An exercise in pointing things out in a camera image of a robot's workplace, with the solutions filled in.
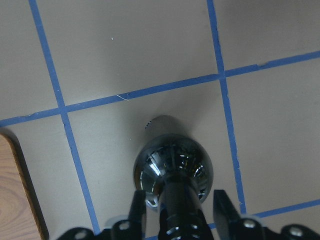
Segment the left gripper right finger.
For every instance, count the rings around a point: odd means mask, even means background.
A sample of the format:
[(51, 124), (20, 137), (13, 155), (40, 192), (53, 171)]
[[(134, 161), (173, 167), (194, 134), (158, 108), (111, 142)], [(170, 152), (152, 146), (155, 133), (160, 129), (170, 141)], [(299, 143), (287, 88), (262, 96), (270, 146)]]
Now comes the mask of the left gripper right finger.
[(221, 240), (235, 240), (235, 232), (240, 214), (223, 189), (213, 192), (213, 219)]

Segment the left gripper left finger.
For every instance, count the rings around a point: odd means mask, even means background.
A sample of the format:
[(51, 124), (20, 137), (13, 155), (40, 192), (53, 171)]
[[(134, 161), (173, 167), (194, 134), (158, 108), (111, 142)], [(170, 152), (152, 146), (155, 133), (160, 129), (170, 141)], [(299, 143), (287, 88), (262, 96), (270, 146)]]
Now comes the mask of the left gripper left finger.
[(133, 240), (144, 240), (147, 226), (146, 192), (144, 190), (134, 192), (127, 220)]

